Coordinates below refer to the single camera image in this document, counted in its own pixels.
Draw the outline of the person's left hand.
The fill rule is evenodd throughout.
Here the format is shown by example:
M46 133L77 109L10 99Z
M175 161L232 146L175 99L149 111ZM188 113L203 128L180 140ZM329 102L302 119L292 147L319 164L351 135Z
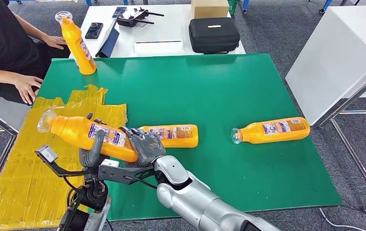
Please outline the person's left hand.
M44 34L41 36L40 40L45 42L48 46L57 48L60 50L63 50L64 49L63 46L67 45L64 38L58 37L58 36L50 36L50 35Z

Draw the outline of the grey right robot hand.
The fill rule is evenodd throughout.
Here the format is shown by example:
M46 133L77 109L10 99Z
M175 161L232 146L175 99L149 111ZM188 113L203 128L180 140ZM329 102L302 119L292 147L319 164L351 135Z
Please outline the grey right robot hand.
M166 150L155 133L137 128L120 127L120 129L126 134L137 154L137 161L123 161L124 167L148 167L158 157L166 155Z

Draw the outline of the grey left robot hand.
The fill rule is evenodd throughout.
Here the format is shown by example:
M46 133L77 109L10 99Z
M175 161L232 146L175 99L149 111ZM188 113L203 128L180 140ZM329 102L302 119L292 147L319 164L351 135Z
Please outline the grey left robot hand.
M78 149L79 162L82 167L98 166L104 161L105 158L108 158L108 156L101 154L103 141L104 132L102 130L98 130L90 150L83 148Z

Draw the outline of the person's right hand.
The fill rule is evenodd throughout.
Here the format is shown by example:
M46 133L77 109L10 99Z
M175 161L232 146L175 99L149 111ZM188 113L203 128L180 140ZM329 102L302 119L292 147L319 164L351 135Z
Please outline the person's right hand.
M19 91L24 103L32 105L36 99L38 89L41 87L42 82L42 79L35 76L17 74L14 77L13 84Z

